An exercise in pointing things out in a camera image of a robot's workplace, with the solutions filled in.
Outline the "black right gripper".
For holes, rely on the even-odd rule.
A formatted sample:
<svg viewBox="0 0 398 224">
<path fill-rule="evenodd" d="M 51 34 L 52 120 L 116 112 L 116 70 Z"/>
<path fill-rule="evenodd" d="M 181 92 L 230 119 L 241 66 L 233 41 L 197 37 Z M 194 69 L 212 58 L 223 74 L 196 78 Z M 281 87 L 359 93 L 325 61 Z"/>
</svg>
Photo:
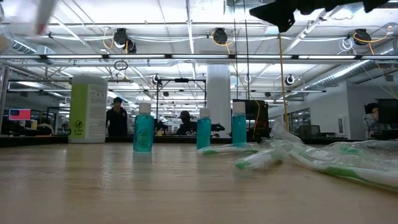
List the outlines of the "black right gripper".
<svg viewBox="0 0 398 224">
<path fill-rule="evenodd" d="M 365 12 L 387 3 L 389 0 L 275 0 L 249 10 L 253 16 L 267 22 L 284 22 L 278 25 L 279 32 L 288 31 L 295 23 L 294 11 L 301 14 L 311 14 L 314 10 L 324 8 L 326 12 L 336 6 L 361 2 Z"/>
</svg>

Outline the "blue mouthwash bottle white cap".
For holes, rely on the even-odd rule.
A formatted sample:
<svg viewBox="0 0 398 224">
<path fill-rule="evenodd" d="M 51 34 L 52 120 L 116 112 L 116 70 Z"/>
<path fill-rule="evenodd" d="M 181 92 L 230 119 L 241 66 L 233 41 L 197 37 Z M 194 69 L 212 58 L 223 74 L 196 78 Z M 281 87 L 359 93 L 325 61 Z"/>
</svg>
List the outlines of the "blue mouthwash bottle white cap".
<svg viewBox="0 0 398 224">
<path fill-rule="evenodd" d="M 139 112 L 134 120 L 133 150 L 151 152 L 154 138 L 154 118 L 151 115 L 151 104 L 140 103 Z"/>
<path fill-rule="evenodd" d="M 210 110 L 201 108 L 197 120 L 197 150 L 210 145 L 211 140 L 211 119 Z"/>
<path fill-rule="evenodd" d="M 232 140 L 234 145 L 246 143 L 246 105 L 243 101 L 233 102 Z"/>
</svg>

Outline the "clear plastic zip bag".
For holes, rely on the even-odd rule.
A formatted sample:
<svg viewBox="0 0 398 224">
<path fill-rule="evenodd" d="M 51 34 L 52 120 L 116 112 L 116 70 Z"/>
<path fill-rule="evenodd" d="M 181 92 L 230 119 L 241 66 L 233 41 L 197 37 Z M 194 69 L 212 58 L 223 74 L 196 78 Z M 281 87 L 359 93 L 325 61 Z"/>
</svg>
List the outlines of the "clear plastic zip bag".
<svg viewBox="0 0 398 224">
<path fill-rule="evenodd" d="M 41 45 L 25 40 L 41 36 L 34 34 L 37 5 L 38 0 L 0 0 L 0 55 L 10 49 L 28 55 L 42 53 Z"/>
</svg>

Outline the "white round pillar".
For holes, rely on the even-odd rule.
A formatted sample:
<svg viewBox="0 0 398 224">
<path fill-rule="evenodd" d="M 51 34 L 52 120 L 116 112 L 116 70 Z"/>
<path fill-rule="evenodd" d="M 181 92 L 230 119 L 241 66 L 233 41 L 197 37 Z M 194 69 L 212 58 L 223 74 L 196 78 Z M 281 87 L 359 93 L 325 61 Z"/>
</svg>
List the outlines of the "white round pillar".
<svg viewBox="0 0 398 224">
<path fill-rule="evenodd" d="M 207 66 L 206 100 L 213 124 L 220 124 L 224 131 L 218 132 L 220 138 L 229 138 L 231 126 L 230 70 L 227 64 Z"/>
</svg>

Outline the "black cabinet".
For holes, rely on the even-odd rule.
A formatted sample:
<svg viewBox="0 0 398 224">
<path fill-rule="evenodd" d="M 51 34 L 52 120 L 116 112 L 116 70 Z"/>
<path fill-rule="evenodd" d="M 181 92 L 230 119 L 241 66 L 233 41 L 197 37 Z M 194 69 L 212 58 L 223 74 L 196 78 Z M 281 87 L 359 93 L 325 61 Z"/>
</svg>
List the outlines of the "black cabinet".
<svg viewBox="0 0 398 224">
<path fill-rule="evenodd" d="M 232 106 L 237 102 L 245 105 L 246 116 L 246 139 L 247 141 L 259 141 L 261 138 L 268 138 L 271 132 L 269 127 L 268 104 L 259 100 L 233 99 Z"/>
</svg>

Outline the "black mesh office chair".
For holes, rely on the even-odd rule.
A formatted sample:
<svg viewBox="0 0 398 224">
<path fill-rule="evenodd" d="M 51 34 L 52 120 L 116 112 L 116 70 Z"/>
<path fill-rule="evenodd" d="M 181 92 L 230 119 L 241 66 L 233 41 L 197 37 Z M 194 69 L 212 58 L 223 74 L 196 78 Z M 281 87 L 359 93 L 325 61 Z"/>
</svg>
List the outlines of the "black mesh office chair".
<svg viewBox="0 0 398 224">
<path fill-rule="evenodd" d="M 298 135 L 301 139 L 316 139 L 320 137 L 319 125 L 301 125 L 298 128 Z"/>
</svg>

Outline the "person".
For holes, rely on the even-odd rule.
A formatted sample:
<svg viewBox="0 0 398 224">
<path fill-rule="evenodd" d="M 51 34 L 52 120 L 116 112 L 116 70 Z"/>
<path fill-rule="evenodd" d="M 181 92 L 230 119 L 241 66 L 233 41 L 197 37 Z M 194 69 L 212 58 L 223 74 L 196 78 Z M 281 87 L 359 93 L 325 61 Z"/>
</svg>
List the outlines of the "person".
<svg viewBox="0 0 398 224">
<path fill-rule="evenodd" d="M 54 134 L 53 127 L 50 124 L 42 123 L 37 125 L 38 135 L 51 136 Z"/>
<path fill-rule="evenodd" d="M 372 135 L 378 133 L 380 130 L 378 105 L 377 103 L 369 103 L 364 109 L 365 115 L 363 116 L 363 123 L 366 126 L 366 137 L 371 139 Z"/>
<path fill-rule="evenodd" d="M 121 106 L 122 99 L 116 97 L 113 107 L 106 112 L 106 129 L 108 136 L 127 135 L 127 111 Z"/>
<path fill-rule="evenodd" d="M 179 136 L 195 136 L 197 134 L 197 122 L 191 121 L 190 113 L 182 111 L 179 118 L 182 124 L 177 129 L 176 134 Z"/>
</svg>

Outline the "black monitor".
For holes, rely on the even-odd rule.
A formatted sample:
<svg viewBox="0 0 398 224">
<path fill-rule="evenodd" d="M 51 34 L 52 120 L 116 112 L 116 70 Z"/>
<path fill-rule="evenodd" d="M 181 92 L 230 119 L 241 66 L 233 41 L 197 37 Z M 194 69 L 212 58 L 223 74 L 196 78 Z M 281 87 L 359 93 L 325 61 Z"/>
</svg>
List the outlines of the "black monitor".
<svg viewBox="0 0 398 224">
<path fill-rule="evenodd" d="M 398 124 L 398 100 L 377 99 L 379 122 L 382 124 Z"/>
</svg>

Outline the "long ceiling light strip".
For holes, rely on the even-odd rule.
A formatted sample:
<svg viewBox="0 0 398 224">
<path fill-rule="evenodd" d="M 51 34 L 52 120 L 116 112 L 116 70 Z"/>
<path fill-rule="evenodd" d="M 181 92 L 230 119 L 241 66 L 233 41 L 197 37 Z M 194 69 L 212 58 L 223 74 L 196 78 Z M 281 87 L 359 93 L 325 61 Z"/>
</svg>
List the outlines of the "long ceiling light strip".
<svg viewBox="0 0 398 224">
<path fill-rule="evenodd" d="M 33 59 L 278 59 L 280 55 L 233 55 L 233 54 L 107 54 L 107 55 L 0 55 L 3 60 Z M 398 55 L 282 55 L 294 60 L 398 60 Z"/>
</svg>

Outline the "white green wipes canister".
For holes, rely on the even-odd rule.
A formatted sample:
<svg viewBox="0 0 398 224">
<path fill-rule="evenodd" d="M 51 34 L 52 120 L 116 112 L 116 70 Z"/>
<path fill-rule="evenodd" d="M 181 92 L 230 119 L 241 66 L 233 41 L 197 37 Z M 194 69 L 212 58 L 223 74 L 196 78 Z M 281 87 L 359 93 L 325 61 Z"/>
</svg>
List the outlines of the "white green wipes canister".
<svg viewBox="0 0 398 224">
<path fill-rule="evenodd" d="M 69 143 L 105 142 L 107 98 L 106 79 L 90 75 L 78 75 L 72 78 Z"/>
</svg>

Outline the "red screen monitor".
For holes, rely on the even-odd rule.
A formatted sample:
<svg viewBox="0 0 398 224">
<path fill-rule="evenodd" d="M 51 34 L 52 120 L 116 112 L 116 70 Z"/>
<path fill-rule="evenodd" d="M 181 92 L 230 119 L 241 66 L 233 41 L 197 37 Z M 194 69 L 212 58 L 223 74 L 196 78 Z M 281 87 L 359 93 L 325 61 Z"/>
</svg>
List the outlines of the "red screen monitor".
<svg viewBox="0 0 398 224">
<path fill-rule="evenodd" d="M 9 109 L 9 120 L 28 121 L 31 119 L 31 109 Z"/>
</svg>

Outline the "silver ventilation duct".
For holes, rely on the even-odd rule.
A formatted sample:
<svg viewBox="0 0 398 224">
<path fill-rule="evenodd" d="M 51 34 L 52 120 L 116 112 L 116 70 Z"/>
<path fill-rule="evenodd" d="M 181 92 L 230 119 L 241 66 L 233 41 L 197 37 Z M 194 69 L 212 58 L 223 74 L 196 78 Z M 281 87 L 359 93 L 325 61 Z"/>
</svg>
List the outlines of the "silver ventilation duct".
<svg viewBox="0 0 398 224">
<path fill-rule="evenodd" d="M 376 48 L 374 53 L 374 55 L 362 55 L 360 60 L 351 64 L 340 65 L 320 75 L 319 79 L 314 78 L 303 87 L 303 90 L 312 90 L 319 86 L 326 88 L 327 86 L 337 84 L 343 80 L 359 75 L 365 70 L 376 68 L 378 61 L 381 60 L 398 60 L 398 38 L 380 45 Z"/>
</svg>

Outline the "black gantry frame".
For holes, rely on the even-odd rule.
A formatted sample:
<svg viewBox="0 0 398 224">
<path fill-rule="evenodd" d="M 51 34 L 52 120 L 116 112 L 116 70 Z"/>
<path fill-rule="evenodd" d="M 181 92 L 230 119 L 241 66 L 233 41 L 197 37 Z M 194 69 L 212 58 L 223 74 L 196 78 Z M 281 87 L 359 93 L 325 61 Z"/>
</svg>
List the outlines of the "black gantry frame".
<svg viewBox="0 0 398 224">
<path fill-rule="evenodd" d="M 165 123 L 163 121 L 160 121 L 159 118 L 159 93 L 160 92 L 184 92 L 184 89 L 178 89 L 178 90 L 166 90 L 165 87 L 167 86 L 167 84 L 169 82 L 175 82 L 175 83 L 186 83 L 188 86 L 188 90 L 191 93 L 193 99 L 186 99 L 186 100 L 176 100 L 176 99 L 171 99 L 168 100 L 166 99 L 165 101 L 170 101 L 171 105 L 174 105 L 176 103 L 183 103 L 184 105 L 187 105 L 189 102 L 194 102 L 196 105 L 196 109 L 197 111 L 199 111 L 199 107 L 197 105 L 197 103 L 202 102 L 204 104 L 204 106 L 206 106 L 206 98 L 207 98 L 207 90 L 206 90 L 206 80 L 198 80 L 198 79 L 189 79 L 189 78 L 174 78 L 174 79 L 161 79 L 158 76 L 156 76 L 157 82 L 156 82 L 156 118 L 155 118 L 155 130 L 161 130 L 163 129 L 164 131 L 166 131 L 167 129 L 164 128 Z M 196 84 L 197 87 L 199 87 L 199 89 L 204 92 L 204 99 L 203 100 L 199 100 L 193 93 L 193 89 L 191 89 L 189 83 L 193 82 L 194 84 Z"/>
</svg>

